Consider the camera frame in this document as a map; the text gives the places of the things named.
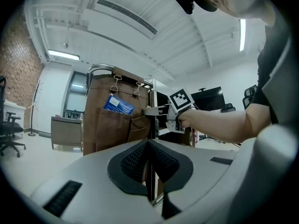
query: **ceiling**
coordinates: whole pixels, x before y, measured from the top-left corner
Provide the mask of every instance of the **ceiling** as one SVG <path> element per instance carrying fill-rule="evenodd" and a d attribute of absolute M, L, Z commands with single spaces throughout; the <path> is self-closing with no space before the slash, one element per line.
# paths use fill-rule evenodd
<path fill-rule="evenodd" d="M 149 42 L 132 48 L 128 44 L 134 36 L 122 34 L 127 40 L 120 42 L 117 36 L 105 35 L 109 26 L 90 31 L 83 12 L 93 10 L 97 1 L 26 0 L 27 26 L 44 63 L 67 63 L 81 72 L 92 64 L 108 63 L 167 83 L 240 57 L 257 56 L 265 41 L 264 25 L 259 20 L 247 21 L 245 49 L 239 52 L 239 20 L 220 11 L 208 13 L 195 6 L 193 14 L 187 15 L 175 0 L 109 0 L 158 31 Z M 79 55 L 80 62 L 51 56 L 48 49 Z"/>

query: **brown bag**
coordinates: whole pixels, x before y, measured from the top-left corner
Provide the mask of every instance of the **brown bag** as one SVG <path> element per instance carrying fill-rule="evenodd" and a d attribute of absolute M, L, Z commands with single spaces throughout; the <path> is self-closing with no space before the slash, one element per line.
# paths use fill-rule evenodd
<path fill-rule="evenodd" d="M 110 91 L 115 86 L 114 77 L 119 78 L 117 92 Z M 140 95 L 134 95 L 136 83 L 143 81 L 117 67 L 112 75 L 93 76 L 85 107 L 83 155 L 147 138 L 150 119 L 141 111 L 148 105 L 148 89 L 140 87 Z M 103 109 L 111 93 L 135 107 L 131 115 Z"/>

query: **metal clip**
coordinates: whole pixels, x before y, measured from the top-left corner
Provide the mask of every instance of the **metal clip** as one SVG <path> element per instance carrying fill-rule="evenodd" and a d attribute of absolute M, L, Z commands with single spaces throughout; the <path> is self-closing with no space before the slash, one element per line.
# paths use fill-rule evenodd
<path fill-rule="evenodd" d="M 134 95 L 135 95 L 135 96 L 140 96 L 139 88 L 140 88 L 140 86 L 142 85 L 142 83 L 141 83 L 140 81 L 137 81 L 136 84 L 138 85 L 138 88 L 137 88 L 137 90 L 134 92 Z"/>
<path fill-rule="evenodd" d="M 117 88 L 117 82 L 119 81 L 119 80 L 121 80 L 122 78 L 120 77 L 120 78 L 117 78 L 116 76 L 114 76 L 114 79 L 116 79 L 116 82 L 115 82 L 115 85 L 112 85 L 111 87 L 110 87 L 110 91 L 111 92 L 118 92 L 118 88 Z"/>

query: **floor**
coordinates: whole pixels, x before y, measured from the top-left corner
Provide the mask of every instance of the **floor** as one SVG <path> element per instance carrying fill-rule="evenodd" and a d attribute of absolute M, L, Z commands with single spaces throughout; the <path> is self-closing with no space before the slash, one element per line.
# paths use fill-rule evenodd
<path fill-rule="evenodd" d="M 0 156 L 0 166 L 11 185 L 27 196 L 30 196 L 44 181 L 83 156 L 80 148 L 54 145 L 53 150 L 51 139 L 39 135 L 30 137 L 25 133 L 23 139 L 16 142 L 25 144 L 27 149 L 18 147 L 21 157 L 17 158 L 16 152 L 12 148 L 7 148 L 4 156 Z M 209 139 L 198 142 L 197 147 L 238 150 L 233 144 L 218 143 Z"/>

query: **brick wall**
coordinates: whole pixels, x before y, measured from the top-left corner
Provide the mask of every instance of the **brick wall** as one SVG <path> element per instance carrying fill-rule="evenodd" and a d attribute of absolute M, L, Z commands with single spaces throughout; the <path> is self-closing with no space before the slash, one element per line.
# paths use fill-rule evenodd
<path fill-rule="evenodd" d="M 7 79 L 6 99 L 26 108 L 31 106 L 32 86 L 36 86 L 43 68 L 19 9 L 4 29 L 0 41 L 0 75 Z M 25 111 L 24 128 L 30 127 L 30 112 L 30 109 Z"/>

